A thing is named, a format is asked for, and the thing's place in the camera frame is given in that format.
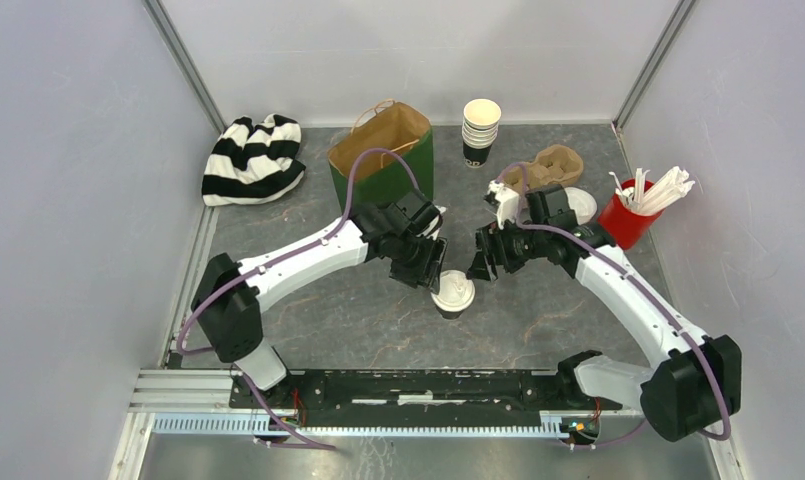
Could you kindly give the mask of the single paper coffee cup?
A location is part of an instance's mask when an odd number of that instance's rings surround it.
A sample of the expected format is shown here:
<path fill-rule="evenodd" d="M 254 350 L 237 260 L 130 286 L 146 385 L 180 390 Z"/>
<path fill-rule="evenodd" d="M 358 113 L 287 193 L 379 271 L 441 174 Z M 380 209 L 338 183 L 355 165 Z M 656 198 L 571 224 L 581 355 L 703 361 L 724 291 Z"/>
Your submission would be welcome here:
<path fill-rule="evenodd" d="M 436 306 L 436 310 L 437 310 L 438 314 L 443 319 L 446 319 L 446 320 L 456 320 L 456 319 L 460 318 L 463 315 L 463 313 L 465 312 L 465 309 L 461 309 L 461 310 L 446 310 L 446 309 L 441 308 L 440 306 Z"/>

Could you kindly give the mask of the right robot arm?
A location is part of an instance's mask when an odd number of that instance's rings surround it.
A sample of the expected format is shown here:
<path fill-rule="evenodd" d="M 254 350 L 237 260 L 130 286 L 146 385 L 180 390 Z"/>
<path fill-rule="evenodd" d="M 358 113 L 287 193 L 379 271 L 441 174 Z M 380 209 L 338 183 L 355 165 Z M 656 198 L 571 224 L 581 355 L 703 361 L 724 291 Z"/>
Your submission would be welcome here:
<path fill-rule="evenodd" d="M 599 351 L 558 366 L 558 400 L 580 408 L 593 397 L 639 411 L 663 439 L 700 433 L 726 441 L 741 406 L 742 352 L 728 335 L 712 337 L 672 307 L 639 274 L 611 234 L 580 224 L 563 187 L 519 194 L 499 181 L 484 196 L 496 218 L 475 233 L 471 279 L 494 281 L 546 259 L 593 293 L 626 328 L 647 366 L 615 361 Z"/>

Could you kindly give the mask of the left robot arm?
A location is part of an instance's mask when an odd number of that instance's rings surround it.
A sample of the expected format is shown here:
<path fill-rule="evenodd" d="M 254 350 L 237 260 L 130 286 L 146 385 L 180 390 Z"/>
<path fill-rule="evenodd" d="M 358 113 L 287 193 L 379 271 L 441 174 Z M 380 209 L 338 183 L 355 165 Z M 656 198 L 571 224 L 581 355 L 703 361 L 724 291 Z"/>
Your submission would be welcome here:
<path fill-rule="evenodd" d="M 389 260 L 391 279 L 438 292 L 448 245 L 439 234 L 444 213 L 411 191 L 395 202 L 349 205 L 326 228 L 270 253 L 240 260 L 219 254 L 206 265 L 186 324 L 202 329 L 210 350 L 242 371 L 259 400 L 280 407 L 292 381 L 265 337 L 263 314 L 317 280 L 374 259 Z"/>

